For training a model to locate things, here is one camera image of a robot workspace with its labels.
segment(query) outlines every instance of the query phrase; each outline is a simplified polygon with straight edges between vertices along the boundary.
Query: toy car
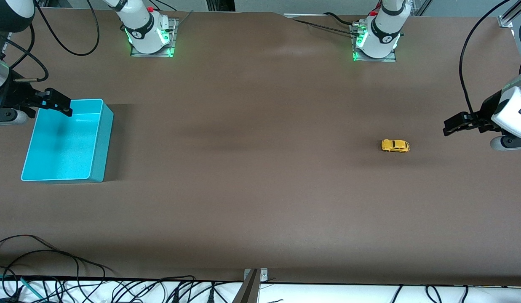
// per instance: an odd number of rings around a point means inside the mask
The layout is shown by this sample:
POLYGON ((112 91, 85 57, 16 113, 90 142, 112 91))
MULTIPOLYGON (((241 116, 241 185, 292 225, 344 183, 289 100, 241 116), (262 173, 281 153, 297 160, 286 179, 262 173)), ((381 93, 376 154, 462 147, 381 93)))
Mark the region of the toy car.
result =
POLYGON ((382 150, 385 152, 406 153, 410 151, 410 144, 405 140, 382 140, 382 150))

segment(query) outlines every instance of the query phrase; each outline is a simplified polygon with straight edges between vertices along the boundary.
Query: blue container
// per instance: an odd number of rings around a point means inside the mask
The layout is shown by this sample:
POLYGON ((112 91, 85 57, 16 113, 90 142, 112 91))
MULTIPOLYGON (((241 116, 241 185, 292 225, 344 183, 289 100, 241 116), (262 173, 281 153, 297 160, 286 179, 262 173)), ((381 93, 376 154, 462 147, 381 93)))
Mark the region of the blue container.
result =
POLYGON ((71 100, 73 116, 40 109, 21 180, 101 182, 114 114, 100 98, 71 100))

